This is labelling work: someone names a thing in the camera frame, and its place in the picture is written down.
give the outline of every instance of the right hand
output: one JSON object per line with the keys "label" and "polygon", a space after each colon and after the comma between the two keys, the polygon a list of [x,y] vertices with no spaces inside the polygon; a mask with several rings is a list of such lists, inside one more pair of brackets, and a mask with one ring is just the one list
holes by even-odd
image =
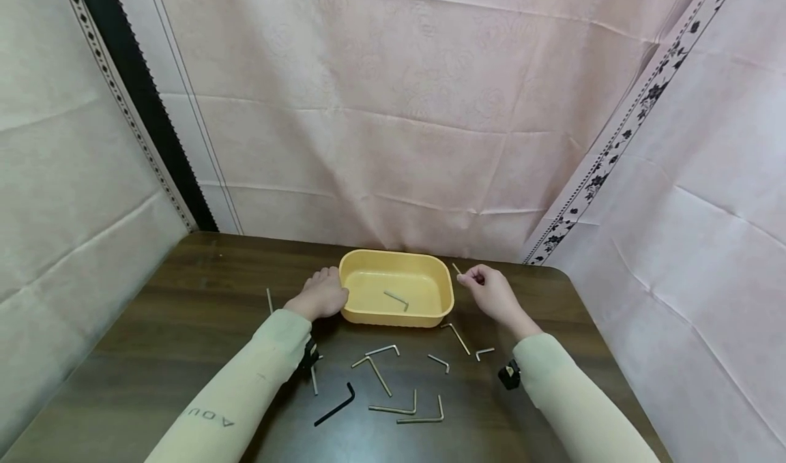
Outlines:
{"label": "right hand", "polygon": [[502,272],[486,265],[476,265],[457,279],[461,286],[472,293],[478,308],[509,328],[518,340],[542,333],[532,318],[524,312]]}

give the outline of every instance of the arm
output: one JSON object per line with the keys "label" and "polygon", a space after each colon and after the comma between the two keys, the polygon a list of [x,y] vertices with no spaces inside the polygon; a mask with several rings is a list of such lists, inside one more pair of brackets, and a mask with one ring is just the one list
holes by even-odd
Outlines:
{"label": "arm", "polygon": [[347,302],[338,269],[322,269],[199,392],[147,463],[236,463],[281,385],[303,359],[311,322]]}
{"label": "arm", "polygon": [[458,280],[480,309],[519,343],[513,355],[524,389],[575,462],[657,462],[634,426],[574,363],[557,339],[523,311],[501,272],[472,267]]}

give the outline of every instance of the black allen wrench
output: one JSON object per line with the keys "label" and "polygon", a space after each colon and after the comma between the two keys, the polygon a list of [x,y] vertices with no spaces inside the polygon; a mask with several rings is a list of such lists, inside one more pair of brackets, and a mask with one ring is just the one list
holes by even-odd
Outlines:
{"label": "black allen wrench", "polygon": [[355,390],[352,389],[351,383],[347,383],[347,387],[349,389],[348,399],[341,402],[341,405],[337,406],[335,409],[331,410],[330,412],[327,412],[325,415],[320,417],[318,421],[314,422],[314,427],[317,427],[318,425],[320,425],[320,423],[327,421],[330,417],[336,415],[336,412],[340,411],[341,409],[343,409],[343,407],[346,407],[347,405],[352,403],[352,400],[355,399]]}

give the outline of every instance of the wooden table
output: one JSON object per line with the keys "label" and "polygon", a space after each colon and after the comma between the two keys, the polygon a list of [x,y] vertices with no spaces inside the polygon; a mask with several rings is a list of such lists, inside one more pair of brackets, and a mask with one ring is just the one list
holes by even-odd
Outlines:
{"label": "wooden table", "polygon": [[[275,308],[297,294],[312,272],[338,265],[350,249],[294,241],[198,233],[167,256],[92,353],[16,441],[2,462],[142,462],[201,387],[247,343]],[[465,270],[475,261],[444,258]],[[490,263],[502,270],[524,308],[570,351],[655,449],[668,458],[620,369],[568,278],[548,267]],[[511,358],[512,339],[456,286],[450,329],[353,325],[340,315],[318,320],[312,334],[325,355],[317,364],[319,396],[307,376],[279,391],[244,462],[563,462],[545,418],[519,387],[506,391],[497,371]],[[398,344],[375,357],[393,398],[368,365],[350,365],[367,350]],[[427,359],[434,354],[450,363]],[[314,421],[347,397],[357,398],[318,428]],[[368,405],[411,407],[443,423],[397,425],[399,416]]]}

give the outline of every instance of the beige arm sleeve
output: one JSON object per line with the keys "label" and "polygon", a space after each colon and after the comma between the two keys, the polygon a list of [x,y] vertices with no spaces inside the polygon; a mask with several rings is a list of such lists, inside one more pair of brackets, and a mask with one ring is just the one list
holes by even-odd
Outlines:
{"label": "beige arm sleeve", "polygon": [[274,312],[218,371],[145,460],[237,463],[279,387],[303,359],[309,320]]}
{"label": "beige arm sleeve", "polygon": [[521,379],[575,462],[657,462],[634,426],[547,333],[513,349]]}

